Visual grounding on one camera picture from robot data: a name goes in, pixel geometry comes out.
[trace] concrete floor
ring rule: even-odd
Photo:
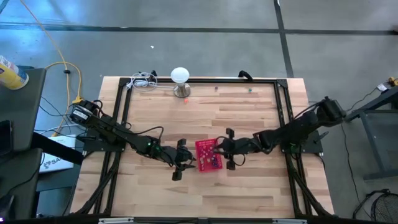
[[[353,30],[353,35],[286,34],[292,73],[287,73],[278,33],[254,30],[278,29],[273,0],[25,0],[45,24],[104,27],[239,28],[249,33],[224,32],[90,32],[51,31],[68,62],[83,72],[83,96],[97,98],[102,77],[132,75],[156,70],[169,75],[186,67],[193,76],[235,77],[240,70],[254,77],[292,75],[304,78],[310,101],[328,95],[343,108],[361,99],[388,77],[398,77],[398,36],[383,35],[398,24],[395,0],[279,0],[285,29]],[[10,0],[0,14],[1,54],[18,65],[45,67],[59,56],[42,31],[7,29],[7,24],[30,24],[33,18],[18,0]],[[362,35],[355,30],[380,30]],[[60,111],[66,102],[63,67],[47,72],[43,96]],[[73,98],[78,77],[71,75]],[[37,129],[58,125],[59,118],[39,111]],[[364,129],[359,120],[344,124],[351,165],[359,197],[390,188],[398,192],[398,178],[365,182],[364,174],[377,171]],[[335,213],[350,217],[357,205],[349,174],[347,153],[340,126],[322,128],[326,175]],[[59,215],[68,190],[47,192],[39,211]],[[58,209],[46,198],[61,198]],[[368,219],[362,212],[359,218]]]

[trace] black cable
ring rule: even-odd
[[[243,155],[243,162],[242,162],[242,164],[237,164],[235,161],[233,161],[233,162],[235,163],[235,165],[237,165],[237,166],[243,166],[243,164],[246,162],[246,156],[245,156],[244,154],[241,154],[241,155]]]
[[[180,147],[179,149],[180,149],[180,150],[187,151],[187,152],[190,153],[191,158],[190,158],[190,162],[189,162],[188,166],[191,165],[192,162],[193,162],[193,154],[192,154],[192,152],[190,152],[189,150],[184,149],[184,148],[182,148],[182,147]],[[168,153],[166,153],[164,150],[162,150],[161,152],[163,152],[167,157],[169,157],[169,159],[170,159],[171,161],[173,161],[173,163],[168,163],[168,162],[166,162],[170,167],[172,167],[173,165],[175,165],[176,168],[181,169],[181,167],[177,166],[177,163],[172,159],[172,157],[171,157]]]
[[[355,188],[355,194],[356,194],[356,198],[358,199],[358,203],[361,203],[360,199],[359,199],[359,195],[358,195],[358,189],[356,187],[356,183],[355,183],[355,179],[354,179],[354,174],[353,174],[353,168],[351,167],[351,163],[349,161],[349,151],[348,151],[348,147],[347,147],[347,135],[346,132],[344,131],[344,127],[343,124],[340,124],[341,126],[341,130],[343,131],[344,134],[344,145],[346,148],[346,152],[347,152],[347,161],[348,161],[348,167],[349,167],[349,172],[351,174],[351,178],[353,180],[354,183],[354,188]],[[365,209],[363,208],[363,211],[366,213],[366,215],[370,218],[371,216],[365,211]]]
[[[82,134],[87,134],[87,130],[85,130],[85,132],[83,132],[83,133],[80,133],[80,134],[76,135],[75,138],[80,137]]]
[[[321,160],[321,162],[322,162],[322,164],[323,164],[323,170],[326,170],[326,167],[325,167],[325,161],[323,161],[323,158],[322,158],[322,156],[321,155],[319,155],[319,153],[314,153],[317,157],[319,157],[319,159]]]
[[[89,155],[91,155],[93,152],[94,152],[94,151],[87,152],[87,153],[85,154],[83,160],[85,160],[85,159],[86,159]]]
[[[364,101],[366,97],[372,95],[372,93],[375,92],[376,90],[377,90],[377,88],[374,88],[370,93],[366,94],[361,100],[358,100],[357,102],[355,102],[350,109],[346,110],[346,112],[351,111],[355,107],[355,105],[357,105],[359,102]]]
[[[290,156],[292,156],[292,158],[293,158],[295,161],[297,161],[297,158],[298,158],[299,154],[301,154],[301,153],[302,153],[302,145],[300,145],[300,147],[299,147],[299,149],[298,149],[298,153],[291,153]]]
[[[102,103],[102,101],[101,101],[101,100],[93,100],[93,103],[100,103],[101,106],[98,106],[98,105],[96,104],[96,106],[97,106],[97,108],[98,108],[98,111],[99,111],[100,113],[102,113],[102,115],[105,115],[104,111],[102,110],[102,106],[104,105],[104,104]]]
[[[118,130],[122,131],[122,132],[125,132],[125,133],[128,133],[128,134],[144,134],[144,133],[147,133],[148,131],[152,131],[152,130],[157,129],[157,128],[161,128],[162,129],[162,131],[160,132],[160,135],[159,135],[159,140],[160,140],[160,139],[162,139],[162,135],[163,135],[163,131],[164,131],[164,128],[162,126],[156,126],[156,127],[150,128],[148,130],[141,131],[140,133],[130,133],[130,132],[126,132],[126,131],[123,131],[123,130],[120,130],[120,129],[118,129]]]
[[[124,123],[122,123],[122,125],[125,125],[125,124],[128,124],[128,125],[130,125],[130,127],[129,127],[129,128],[127,128],[128,130],[130,130],[130,129],[132,128],[132,125],[131,125],[131,123],[129,123],[129,122],[124,122]]]
[[[72,131],[71,131],[71,129],[70,129],[70,127],[69,127],[69,124],[68,124],[68,122],[65,120],[65,116],[67,117],[67,119],[68,119],[68,116],[69,116],[69,114],[66,114],[66,115],[64,115],[64,114],[61,114],[61,112],[52,104],[52,103],[50,103],[46,98],[44,98],[43,96],[42,96],[42,99],[43,100],[45,100],[60,116],[62,116],[62,119],[65,121],[65,124],[67,124],[67,126],[68,126],[68,128],[69,128],[69,134],[70,133],[72,133]],[[48,115],[50,115],[50,116],[55,116],[55,115],[51,115],[49,112],[47,112],[45,109],[43,109],[43,107],[41,107],[40,106],[40,108],[42,109],[42,110],[44,110]]]
[[[40,105],[39,105],[39,108],[42,109],[44,112],[46,112],[46,113],[47,113],[48,115],[50,115],[50,116],[55,116],[55,117],[61,116],[62,119],[65,121],[65,123],[67,124],[67,126],[68,126],[68,128],[69,128],[69,134],[72,133],[72,130],[70,129],[69,124],[68,124],[68,122],[66,121],[64,115],[62,115],[62,114],[60,114],[60,115],[50,114],[48,111],[46,111],[46,110],[45,110],[42,106],[40,106]]]
[[[77,187],[77,181],[78,181],[78,179],[79,179],[79,178],[76,178],[75,184],[74,184],[73,187],[70,189],[70,195],[69,195],[69,198],[68,198],[67,206],[65,207],[65,209],[64,209],[63,212],[62,212],[62,216],[65,215],[65,212],[67,212],[68,207],[69,207],[69,204],[70,204],[70,202],[72,201],[73,195],[74,195],[75,190],[76,190],[76,187]]]
[[[227,137],[225,137],[225,136],[218,136],[217,138],[216,138],[216,144],[218,144],[218,140],[220,139],[220,138],[223,138],[223,139],[227,139],[227,140],[229,140],[230,142],[233,142],[233,140],[231,140],[230,138],[227,138]]]
[[[11,187],[11,188],[8,190],[7,194],[10,194],[13,190],[15,190],[16,188],[18,188],[19,186],[21,186],[21,185],[23,185],[23,184],[26,184],[26,183],[28,183],[29,181],[31,181],[31,180],[33,179],[33,177],[36,175],[36,173],[40,170],[40,166],[41,166],[41,165],[43,164],[43,162],[44,162],[45,153],[42,153],[42,155],[43,155],[42,162],[40,163],[39,167],[35,170],[35,172],[32,174],[32,176],[29,177],[29,179],[27,179],[27,180],[25,180],[25,181],[23,181],[23,182],[21,182],[21,183],[15,185],[15,186]]]
[[[102,101],[101,100],[93,100],[93,103],[101,103],[101,106],[99,106],[99,108],[102,110],[102,106],[104,105],[103,103],[102,103]]]
[[[310,105],[309,107],[305,108],[304,110],[302,110],[301,112],[299,112],[296,116],[294,116],[293,119],[296,119],[298,116],[300,116],[302,113],[306,112],[306,111],[309,110],[310,108],[313,108],[313,107],[318,106],[321,102],[323,102],[323,100],[319,101],[318,103],[314,103],[313,105]]]

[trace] metal rod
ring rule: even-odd
[[[276,82],[274,83],[274,91],[275,91],[276,105],[277,105],[277,110],[278,110],[279,124],[281,127],[283,127],[285,125],[284,112],[282,110],[282,102],[280,100],[279,87]],[[282,145],[280,147],[282,149],[282,152],[284,152],[286,150],[283,148]],[[285,153],[285,160],[286,160],[286,165],[291,163],[292,162],[291,155],[288,153]],[[293,173],[292,173],[291,169],[287,169],[287,176],[289,178],[290,193],[292,195],[293,211],[294,211],[294,215],[297,216],[298,214],[301,214],[302,212],[299,207],[299,198],[297,197],[296,185],[294,182]]]
[[[311,201],[313,205],[313,209],[318,213],[319,216],[331,216],[329,212],[327,212],[322,205],[317,201],[315,196],[311,193],[310,189],[305,185],[303,180],[300,178],[299,173],[297,172],[296,168],[293,166],[293,162],[290,160],[287,163],[287,169],[291,171],[292,177],[297,182],[298,186],[301,188],[303,195],[306,195],[308,200]]]
[[[289,94],[289,89],[284,88],[284,95],[285,95],[285,101],[286,101],[286,107],[287,107],[287,114],[289,115],[289,121],[293,121],[293,108],[292,108],[292,102],[290,101],[290,94]],[[305,179],[305,171],[304,171],[304,165],[303,165],[303,159],[301,156],[301,152],[296,154],[297,158],[297,169],[298,169],[298,174],[302,178],[303,183],[307,186],[307,181]],[[305,207],[305,213],[307,215],[312,215],[312,209],[311,209],[311,204],[308,201],[308,198],[306,195],[303,195],[304,199],[304,207]]]
[[[124,101],[124,108],[123,108],[123,114],[122,114],[122,121],[121,123],[126,125],[127,122],[127,116],[129,114],[129,105],[130,105],[130,100],[131,100],[131,92],[132,92],[132,88],[128,89],[128,91],[126,92],[126,100]],[[113,206],[113,198],[114,198],[114,191],[116,189],[116,181],[118,179],[118,170],[119,170],[119,162],[121,159],[121,152],[116,152],[115,154],[115,158],[118,162],[118,166],[116,168],[116,173],[113,175],[112,179],[111,179],[111,185],[109,186],[109,194],[108,194],[108,200],[106,201],[106,207],[104,210],[104,213],[111,213],[112,211],[112,206]]]
[[[120,82],[129,82],[130,78],[120,78]],[[274,84],[276,83],[276,79],[258,79],[254,80],[253,82],[249,82],[245,78],[189,78],[187,83],[255,83],[255,84]],[[158,83],[174,83],[171,78],[158,78]]]
[[[114,102],[113,115],[112,115],[112,118],[115,120],[118,118],[122,93],[123,93],[123,85],[121,85],[120,81],[119,81],[118,92],[116,93],[116,100]],[[99,177],[100,183],[103,181],[104,176],[108,172],[110,157],[111,157],[111,152],[105,152],[104,161],[103,161],[103,165],[102,165],[102,169],[101,169],[101,175]],[[95,202],[94,211],[93,211],[94,214],[100,213],[101,203],[102,203],[102,195],[103,195],[103,193],[100,193],[98,200]]]

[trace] red plastic basket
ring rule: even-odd
[[[195,142],[197,152],[198,170],[200,172],[215,171],[223,168],[221,155],[213,152],[216,139]]]

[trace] can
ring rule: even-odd
[[[29,76],[22,69],[0,55],[0,84],[10,90],[18,90],[26,85]]]

